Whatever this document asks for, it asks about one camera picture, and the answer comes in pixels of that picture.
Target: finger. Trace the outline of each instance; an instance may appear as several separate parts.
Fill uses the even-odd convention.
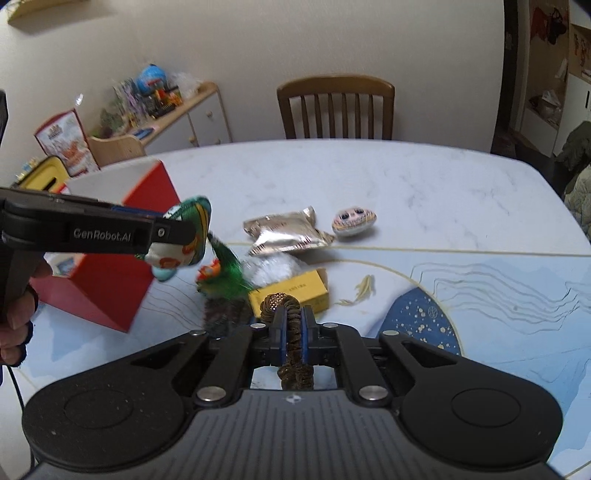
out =
[[[34,313],[35,298],[31,292],[26,291],[22,297],[9,305],[6,312],[6,319],[10,327],[16,330],[28,323]]]
[[[0,326],[0,348],[18,346],[27,339],[29,335],[28,325],[12,330],[8,325]]]
[[[8,365],[16,365],[21,361],[21,349],[19,347],[3,348],[0,350],[0,356]]]
[[[53,270],[51,269],[49,263],[47,263],[45,260],[41,260],[39,265],[37,265],[37,269],[35,270],[33,277],[34,278],[49,277],[49,275],[52,275],[52,273],[53,273]]]

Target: red hanging item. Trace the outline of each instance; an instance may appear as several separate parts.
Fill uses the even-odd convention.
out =
[[[542,40],[546,40],[548,36],[548,22],[550,17],[544,13],[540,7],[535,7],[534,15],[531,20],[531,37],[530,41],[535,36],[540,37]]]

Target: pink cartoon face plush toy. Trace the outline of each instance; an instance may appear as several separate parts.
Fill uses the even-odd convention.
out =
[[[377,218],[367,208],[352,207],[337,214],[333,220],[333,231],[337,236],[358,235],[371,228]]]

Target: dark blue pattern with gold specks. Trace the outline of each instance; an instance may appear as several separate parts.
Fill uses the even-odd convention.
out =
[[[378,336],[384,330],[397,330],[460,355],[460,345],[452,324],[437,303],[420,288],[414,288],[396,299],[374,335]]]

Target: brown rope knot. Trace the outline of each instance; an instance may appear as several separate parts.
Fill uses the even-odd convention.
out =
[[[301,362],[301,313],[300,302],[285,293],[269,295],[261,303],[261,321],[271,323],[278,307],[287,311],[287,360],[279,368],[283,390],[313,390],[314,367]]]

